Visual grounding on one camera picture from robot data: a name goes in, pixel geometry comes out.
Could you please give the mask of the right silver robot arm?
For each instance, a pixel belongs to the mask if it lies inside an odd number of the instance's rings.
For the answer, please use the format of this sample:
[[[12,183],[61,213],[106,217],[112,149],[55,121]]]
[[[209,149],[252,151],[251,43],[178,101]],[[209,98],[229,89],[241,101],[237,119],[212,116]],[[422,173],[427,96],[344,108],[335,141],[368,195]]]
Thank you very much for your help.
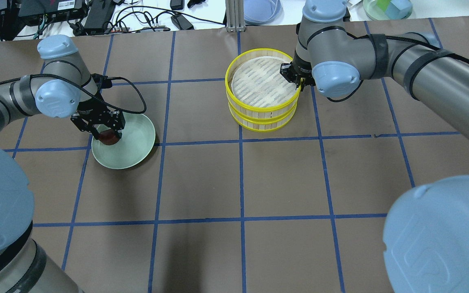
[[[368,79],[393,78],[469,140],[469,59],[425,35],[352,37],[345,0],[307,0],[292,62],[280,73],[332,101]],[[396,293],[469,293],[469,175],[417,186],[391,206],[384,262]]]

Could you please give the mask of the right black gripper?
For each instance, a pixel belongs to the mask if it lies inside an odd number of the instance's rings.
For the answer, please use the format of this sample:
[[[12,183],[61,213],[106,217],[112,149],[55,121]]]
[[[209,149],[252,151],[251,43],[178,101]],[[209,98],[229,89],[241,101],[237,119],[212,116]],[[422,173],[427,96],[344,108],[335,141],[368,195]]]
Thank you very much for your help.
[[[294,67],[292,62],[282,63],[280,65],[279,73],[289,83],[294,83],[301,92],[303,92],[305,86],[315,86],[315,80],[310,72],[302,72],[302,68]]]

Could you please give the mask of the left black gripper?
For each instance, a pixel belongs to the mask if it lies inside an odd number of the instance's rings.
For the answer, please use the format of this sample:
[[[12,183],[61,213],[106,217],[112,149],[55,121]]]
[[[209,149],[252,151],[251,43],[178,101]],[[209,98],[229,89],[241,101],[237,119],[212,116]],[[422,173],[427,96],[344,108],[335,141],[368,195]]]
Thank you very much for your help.
[[[122,131],[125,127],[123,112],[112,111],[99,100],[80,102],[70,120],[78,130],[90,132],[95,140],[99,140],[99,131],[96,125],[104,125],[112,129],[117,140],[122,138]]]

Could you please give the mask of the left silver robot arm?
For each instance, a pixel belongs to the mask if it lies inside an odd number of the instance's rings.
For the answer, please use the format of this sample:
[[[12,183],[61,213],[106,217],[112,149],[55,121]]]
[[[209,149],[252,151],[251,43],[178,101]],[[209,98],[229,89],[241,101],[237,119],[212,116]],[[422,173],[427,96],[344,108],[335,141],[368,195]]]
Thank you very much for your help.
[[[43,74],[0,82],[0,131],[17,119],[43,114],[69,117],[78,130],[105,144],[118,142],[123,111],[112,111],[99,93],[110,82],[90,74],[70,37],[47,37],[37,50],[45,61]],[[0,149],[0,293],[81,293],[32,238],[33,213],[28,178]]]

